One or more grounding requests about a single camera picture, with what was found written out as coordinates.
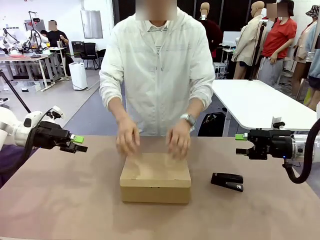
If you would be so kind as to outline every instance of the man's right hand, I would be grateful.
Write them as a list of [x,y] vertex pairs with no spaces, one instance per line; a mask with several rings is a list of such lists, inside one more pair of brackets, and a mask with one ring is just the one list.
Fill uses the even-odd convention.
[[126,116],[118,123],[118,135],[116,138],[116,148],[118,152],[126,156],[137,153],[140,146],[139,129],[129,116]]

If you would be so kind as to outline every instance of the gray pants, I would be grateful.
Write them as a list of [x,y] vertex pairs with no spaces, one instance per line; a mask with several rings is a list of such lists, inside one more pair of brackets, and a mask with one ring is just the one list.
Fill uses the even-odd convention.
[[284,68],[284,60],[277,60],[275,64],[270,63],[269,58],[262,58],[260,67],[259,67],[259,74],[257,79],[269,86],[274,86]]

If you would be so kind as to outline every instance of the man's left hand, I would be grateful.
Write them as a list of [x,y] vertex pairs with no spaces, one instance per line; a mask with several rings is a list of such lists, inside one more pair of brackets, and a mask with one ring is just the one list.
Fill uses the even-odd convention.
[[190,123],[185,119],[180,119],[179,122],[167,132],[166,144],[169,148],[169,153],[174,158],[184,159],[187,156],[190,148]]

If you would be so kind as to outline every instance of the brown table surface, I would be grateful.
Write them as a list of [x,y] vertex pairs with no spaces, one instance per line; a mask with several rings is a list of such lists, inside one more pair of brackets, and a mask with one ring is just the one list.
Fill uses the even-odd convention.
[[[43,240],[315,240],[320,199],[290,182],[282,160],[235,154],[249,142],[194,138],[188,205],[122,203],[124,165],[115,138],[87,136],[87,153],[38,150],[0,190],[0,236]],[[142,151],[166,151],[142,138]],[[244,192],[210,184],[213,172],[241,174]]]
[[42,56],[37,58],[26,57],[11,57],[11,56],[0,56],[0,62],[18,62],[18,61],[38,61],[47,58],[48,56]]

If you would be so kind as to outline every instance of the black office chair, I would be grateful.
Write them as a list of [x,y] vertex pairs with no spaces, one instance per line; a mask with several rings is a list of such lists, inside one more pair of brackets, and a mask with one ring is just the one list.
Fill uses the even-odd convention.
[[96,44],[93,42],[85,42],[84,43],[84,52],[80,53],[81,59],[83,62],[86,62],[86,69],[88,69],[89,60],[92,60],[94,70],[99,69],[99,64],[97,63],[96,59],[98,59],[98,55],[96,52]]
[[101,69],[102,60],[104,59],[105,54],[106,54],[106,50],[105,50],[105,49],[102,49],[102,50],[100,50],[100,51],[97,52],[98,59],[99,59],[99,69]]

